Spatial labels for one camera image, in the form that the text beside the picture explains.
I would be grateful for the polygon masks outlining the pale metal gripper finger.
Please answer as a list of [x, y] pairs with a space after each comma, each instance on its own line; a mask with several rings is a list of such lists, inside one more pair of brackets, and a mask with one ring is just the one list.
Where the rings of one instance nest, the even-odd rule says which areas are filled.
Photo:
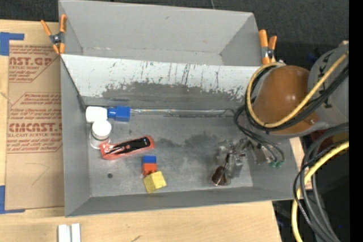
[[227, 159], [226, 176], [230, 179], [240, 176], [244, 164], [244, 155], [229, 155]]
[[218, 164], [243, 164], [245, 148], [248, 145], [247, 139], [240, 139], [237, 143], [224, 142], [217, 152]]

